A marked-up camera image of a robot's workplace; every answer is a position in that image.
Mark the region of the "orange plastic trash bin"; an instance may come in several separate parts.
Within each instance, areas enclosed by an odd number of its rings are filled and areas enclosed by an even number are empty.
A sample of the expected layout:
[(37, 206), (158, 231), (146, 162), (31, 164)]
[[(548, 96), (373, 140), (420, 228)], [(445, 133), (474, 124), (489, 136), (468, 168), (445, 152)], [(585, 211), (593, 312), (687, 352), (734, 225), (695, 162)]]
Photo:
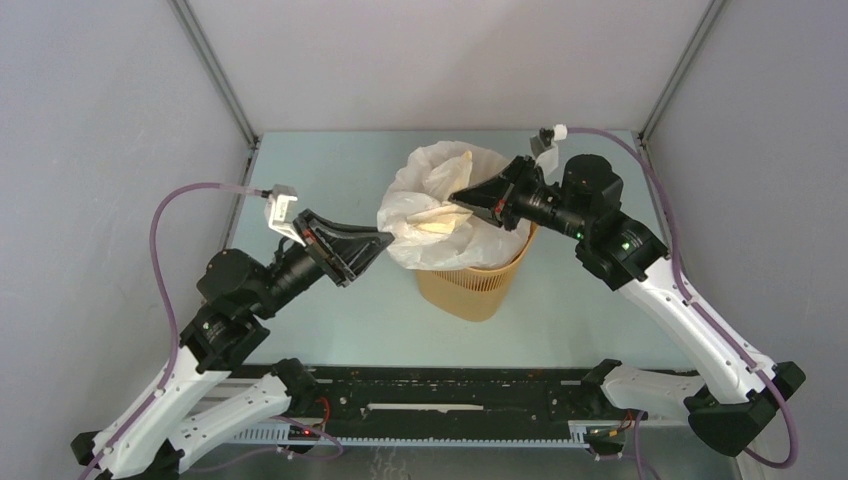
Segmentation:
[(460, 319), (482, 322), (500, 308), (510, 291), (538, 225), (530, 224), (528, 239), (516, 256), (497, 269), (415, 270), (419, 293), (435, 307)]

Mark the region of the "translucent cream trash bag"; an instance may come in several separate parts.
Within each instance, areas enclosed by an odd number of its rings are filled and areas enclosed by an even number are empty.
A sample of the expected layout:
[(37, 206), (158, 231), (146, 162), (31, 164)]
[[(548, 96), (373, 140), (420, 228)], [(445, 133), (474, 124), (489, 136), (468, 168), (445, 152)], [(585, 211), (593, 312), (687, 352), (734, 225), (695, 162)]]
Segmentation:
[(414, 150), (397, 171), (377, 212), (377, 227), (394, 236), (389, 256), (408, 270), (495, 269), (512, 261), (529, 239), (523, 220), (507, 231), (448, 200), (509, 163), (503, 155), (458, 141)]

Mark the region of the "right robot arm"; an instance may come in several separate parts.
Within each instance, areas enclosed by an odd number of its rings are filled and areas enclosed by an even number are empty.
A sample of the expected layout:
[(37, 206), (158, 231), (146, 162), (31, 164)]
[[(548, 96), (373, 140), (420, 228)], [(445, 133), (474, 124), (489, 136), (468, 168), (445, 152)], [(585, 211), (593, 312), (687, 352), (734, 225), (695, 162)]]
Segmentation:
[(622, 179), (597, 155), (569, 159), (547, 184), (529, 156), (494, 177), (452, 193), (450, 201), (496, 227), (527, 220), (576, 241), (581, 265), (651, 314), (692, 362), (691, 376), (606, 360), (585, 378), (585, 411), (606, 418), (641, 410), (686, 422), (714, 451), (744, 452), (805, 381), (792, 362), (777, 363), (736, 333), (677, 272), (662, 241), (621, 209)]

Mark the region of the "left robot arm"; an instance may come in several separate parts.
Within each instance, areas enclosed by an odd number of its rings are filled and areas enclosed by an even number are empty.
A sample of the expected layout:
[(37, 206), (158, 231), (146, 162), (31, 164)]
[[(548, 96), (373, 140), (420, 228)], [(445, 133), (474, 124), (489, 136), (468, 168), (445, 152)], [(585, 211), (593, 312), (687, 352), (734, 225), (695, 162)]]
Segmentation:
[(310, 210), (293, 222), (269, 265), (238, 249), (217, 253), (197, 289), (204, 304), (179, 335), (165, 384), (152, 382), (112, 425), (77, 435), (79, 464), (102, 479), (176, 479), (211, 450), (266, 418), (304, 416), (316, 403), (316, 382), (297, 359), (284, 359), (241, 393), (194, 412), (269, 336), (263, 321), (322, 278), (346, 287), (394, 237), (374, 227), (340, 224)]

